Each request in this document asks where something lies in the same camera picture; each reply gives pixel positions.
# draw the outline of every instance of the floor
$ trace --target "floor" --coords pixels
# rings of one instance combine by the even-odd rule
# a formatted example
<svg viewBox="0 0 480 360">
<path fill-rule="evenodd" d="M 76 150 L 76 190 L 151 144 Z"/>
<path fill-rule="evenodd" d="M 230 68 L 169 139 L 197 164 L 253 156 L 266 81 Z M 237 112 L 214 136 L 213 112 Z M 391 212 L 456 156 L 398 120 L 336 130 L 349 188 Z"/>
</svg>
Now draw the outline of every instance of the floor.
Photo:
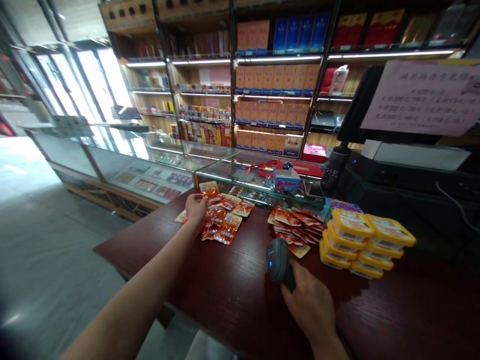
<svg viewBox="0 0 480 360">
<path fill-rule="evenodd" d="M 92 248 L 130 225 L 65 190 L 28 137 L 0 138 L 0 326 L 58 359 L 124 281 Z M 184 359 L 198 327 L 153 324 L 137 359 Z"/>
</svg>

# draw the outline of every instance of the yellow plastic container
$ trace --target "yellow plastic container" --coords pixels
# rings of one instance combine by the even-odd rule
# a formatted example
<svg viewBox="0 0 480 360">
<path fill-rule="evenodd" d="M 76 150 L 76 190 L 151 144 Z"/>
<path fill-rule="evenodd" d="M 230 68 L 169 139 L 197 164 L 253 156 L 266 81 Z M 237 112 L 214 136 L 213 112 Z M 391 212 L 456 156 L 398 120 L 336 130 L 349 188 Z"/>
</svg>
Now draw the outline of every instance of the yellow plastic container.
<svg viewBox="0 0 480 360">
<path fill-rule="evenodd" d="M 328 265 L 335 269 L 348 269 L 350 267 L 350 261 L 338 260 L 334 257 L 328 256 L 325 253 L 324 241 L 320 240 L 320 260 L 325 265 Z"/>
<path fill-rule="evenodd" d="M 366 247 L 363 249 L 362 253 L 371 258 L 380 260 L 392 260 L 392 258 L 400 259 L 404 255 L 404 251 L 401 249 L 389 249 L 386 247 L 375 245 L 371 241 L 366 242 Z"/>
<path fill-rule="evenodd" d="M 331 213 L 332 225 L 340 238 L 361 243 L 371 238 L 375 229 L 364 214 L 336 208 Z"/>
<path fill-rule="evenodd" d="M 404 246 L 412 247 L 417 242 L 415 237 L 398 221 L 370 214 L 366 217 L 375 229 L 375 235 L 370 238 L 375 245 L 400 250 Z"/>
<path fill-rule="evenodd" d="M 383 271 L 373 271 L 367 269 L 358 265 L 355 261 L 352 261 L 349 270 L 351 273 L 367 279 L 380 279 L 384 275 Z"/>
<path fill-rule="evenodd" d="M 356 252 L 349 252 L 333 247 L 330 243 L 329 232 L 327 229 L 323 230 L 323 249 L 325 250 L 325 254 L 341 261 L 349 261 L 357 257 Z"/>
<path fill-rule="evenodd" d="M 392 260 L 379 260 L 365 255 L 363 251 L 358 254 L 355 262 L 361 267 L 373 271 L 392 270 L 394 267 L 394 262 Z"/>
<path fill-rule="evenodd" d="M 330 240 L 330 245 L 336 249 L 343 250 L 349 253 L 356 253 L 358 250 L 363 250 L 367 246 L 366 242 L 358 242 L 347 240 L 337 235 L 335 227 L 332 225 L 332 220 L 327 224 L 327 231 Z"/>
</svg>

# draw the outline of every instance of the barcode scanner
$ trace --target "barcode scanner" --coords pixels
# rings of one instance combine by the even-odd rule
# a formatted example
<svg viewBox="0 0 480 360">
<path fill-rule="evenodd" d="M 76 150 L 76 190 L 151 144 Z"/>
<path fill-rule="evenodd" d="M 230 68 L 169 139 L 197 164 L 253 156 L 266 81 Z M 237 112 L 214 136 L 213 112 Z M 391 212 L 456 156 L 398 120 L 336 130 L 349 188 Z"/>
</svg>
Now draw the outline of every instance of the barcode scanner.
<svg viewBox="0 0 480 360">
<path fill-rule="evenodd" d="M 281 237 L 273 239 L 266 247 L 266 268 L 271 281 L 284 283 L 291 293 L 294 292 L 297 283 L 290 265 L 289 245 Z"/>
</svg>

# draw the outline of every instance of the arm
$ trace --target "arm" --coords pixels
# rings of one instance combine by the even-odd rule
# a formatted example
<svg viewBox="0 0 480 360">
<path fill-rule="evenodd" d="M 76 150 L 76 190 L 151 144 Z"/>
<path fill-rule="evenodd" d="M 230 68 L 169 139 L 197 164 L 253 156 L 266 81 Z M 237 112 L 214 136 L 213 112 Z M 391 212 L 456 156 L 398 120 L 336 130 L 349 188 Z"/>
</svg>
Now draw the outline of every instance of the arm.
<svg viewBox="0 0 480 360">
<path fill-rule="evenodd" d="M 192 194 L 188 221 L 93 319 L 62 359 L 135 359 L 202 228 L 207 200 Z"/>
<path fill-rule="evenodd" d="M 296 288 L 281 284 L 286 306 L 310 342 L 315 360 L 348 360 L 335 328 L 334 302 L 329 289 L 298 262 L 291 260 Z"/>
</svg>

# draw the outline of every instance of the hand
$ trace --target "hand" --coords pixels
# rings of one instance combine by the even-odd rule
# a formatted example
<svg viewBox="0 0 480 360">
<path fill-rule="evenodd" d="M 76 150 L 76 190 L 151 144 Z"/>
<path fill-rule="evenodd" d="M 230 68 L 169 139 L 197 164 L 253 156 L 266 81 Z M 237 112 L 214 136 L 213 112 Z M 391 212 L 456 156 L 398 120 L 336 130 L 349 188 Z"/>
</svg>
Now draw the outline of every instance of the hand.
<svg viewBox="0 0 480 360">
<path fill-rule="evenodd" d="M 185 210 L 188 221 L 203 224 L 207 213 L 207 199 L 202 198 L 202 194 L 191 194 L 186 199 Z"/>
<path fill-rule="evenodd" d="M 329 289 L 298 262 L 291 260 L 296 288 L 281 284 L 286 306 L 303 331 L 316 359 L 334 356 L 348 359 L 335 328 L 335 311 Z"/>
</svg>

